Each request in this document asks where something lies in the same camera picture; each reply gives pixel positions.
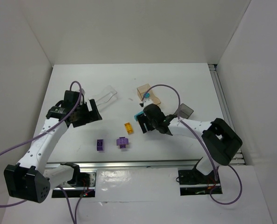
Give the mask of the curved teal lego brick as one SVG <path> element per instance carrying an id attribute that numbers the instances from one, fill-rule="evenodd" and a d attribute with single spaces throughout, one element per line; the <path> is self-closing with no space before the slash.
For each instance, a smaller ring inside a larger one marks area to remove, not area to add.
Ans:
<path id="1" fill-rule="evenodd" d="M 143 111 L 140 111 L 139 113 L 137 113 L 135 116 L 134 116 L 134 119 L 135 121 L 138 121 L 139 118 L 143 117 L 144 116 L 144 112 Z"/>

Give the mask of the small teal lego brick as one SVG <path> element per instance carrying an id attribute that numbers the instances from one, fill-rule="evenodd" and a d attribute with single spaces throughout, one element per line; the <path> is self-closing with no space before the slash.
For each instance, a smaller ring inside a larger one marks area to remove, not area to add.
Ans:
<path id="1" fill-rule="evenodd" d="M 144 93 L 143 98 L 149 98 L 150 94 L 149 93 Z"/>

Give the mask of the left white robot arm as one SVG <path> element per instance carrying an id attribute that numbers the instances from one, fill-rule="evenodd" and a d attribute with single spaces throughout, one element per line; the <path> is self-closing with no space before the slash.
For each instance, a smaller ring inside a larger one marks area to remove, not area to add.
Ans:
<path id="1" fill-rule="evenodd" d="M 50 172 L 45 167 L 54 148 L 69 126 L 74 128 L 102 120 L 94 99 L 85 102 L 83 94 L 67 90 L 63 100 L 51 107 L 43 128 L 29 150 L 15 165 L 7 165 L 4 177 L 11 197 L 42 203 L 49 191 L 66 182 L 76 186 L 83 174 L 77 164 L 63 162 Z"/>

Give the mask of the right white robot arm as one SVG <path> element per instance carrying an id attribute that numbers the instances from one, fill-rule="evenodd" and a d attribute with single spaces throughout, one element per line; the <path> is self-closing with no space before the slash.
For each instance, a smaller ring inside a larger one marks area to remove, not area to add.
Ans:
<path id="1" fill-rule="evenodd" d="M 213 173 L 217 178 L 217 169 L 229 165 L 242 146 L 241 138 L 223 119 L 196 121 L 175 114 L 166 116 L 153 103 L 140 103 L 140 106 L 143 111 L 137 120 L 143 133 L 157 130 L 161 134 L 185 136 L 199 141 L 206 156 L 197 162 L 194 170 L 204 176 Z"/>

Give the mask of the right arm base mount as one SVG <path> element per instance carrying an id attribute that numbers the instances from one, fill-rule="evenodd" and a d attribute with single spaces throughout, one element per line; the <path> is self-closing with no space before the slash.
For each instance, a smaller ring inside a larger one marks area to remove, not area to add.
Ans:
<path id="1" fill-rule="evenodd" d="M 181 196 L 200 196 L 212 194 L 222 194 L 220 179 L 215 180 L 214 172 L 203 175 L 195 169 L 178 170 L 176 182 L 179 184 Z"/>

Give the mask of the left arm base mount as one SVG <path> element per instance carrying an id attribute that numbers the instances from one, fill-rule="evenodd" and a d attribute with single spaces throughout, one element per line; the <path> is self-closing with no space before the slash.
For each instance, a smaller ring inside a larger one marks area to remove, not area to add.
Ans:
<path id="1" fill-rule="evenodd" d="M 66 192 L 69 198 L 93 198 L 95 197 L 96 171 L 81 172 L 76 184 L 70 185 L 63 182 L 60 187 Z"/>

